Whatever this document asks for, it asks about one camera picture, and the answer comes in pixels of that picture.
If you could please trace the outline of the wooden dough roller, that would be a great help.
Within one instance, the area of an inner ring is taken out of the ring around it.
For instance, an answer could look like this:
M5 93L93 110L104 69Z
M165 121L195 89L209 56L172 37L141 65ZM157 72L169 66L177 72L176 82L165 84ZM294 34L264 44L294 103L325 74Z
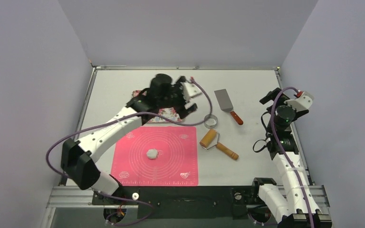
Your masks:
M235 161L239 158L239 155L236 152L220 142L220 134L214 129L210 129L204 135L204 137L200 140L199 145L205 150L210 150L215 147Z

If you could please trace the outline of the white dough piece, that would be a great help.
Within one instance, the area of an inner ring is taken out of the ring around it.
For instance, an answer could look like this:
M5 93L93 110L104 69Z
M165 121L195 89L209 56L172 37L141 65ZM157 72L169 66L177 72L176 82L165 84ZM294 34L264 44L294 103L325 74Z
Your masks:
M157 149L149 149L146 152L146 156L150 160L155 160L162 154L163 154L163 151L162 150L157 150Z

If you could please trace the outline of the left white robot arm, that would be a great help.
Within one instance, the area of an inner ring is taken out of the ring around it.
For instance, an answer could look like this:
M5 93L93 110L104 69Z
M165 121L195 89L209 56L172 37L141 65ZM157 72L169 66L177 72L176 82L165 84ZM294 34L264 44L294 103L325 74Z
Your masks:
M201 94L193 79L187 80L181 76L173 83L169 75L157 74L148 88L141 90L97 131L76 141L67 139L63 142L62 170L81 190L92 188L101 191L110 204L119 203L123 197L120 183L100 171L96 162L118 140L158 116L160 109L173 108L180 118L187 117L197 110L197 105L186 105Z

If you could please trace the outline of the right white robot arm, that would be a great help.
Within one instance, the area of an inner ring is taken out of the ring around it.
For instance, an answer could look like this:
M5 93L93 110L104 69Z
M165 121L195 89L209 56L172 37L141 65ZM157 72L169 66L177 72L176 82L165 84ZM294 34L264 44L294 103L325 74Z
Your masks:
M293 90L294 98L284 94ZM313 96L294 87L276 88L260 99L261 104L269 101L268 123L262 121L266 131L265 148L276 165L285 194L282 195L272 178L255 178L249 190L253 202L263 202L275 218L279 228L330 228L330 215L321 211L307 184L305 167L301 164L298 146L292 135L291 124L308 114Z

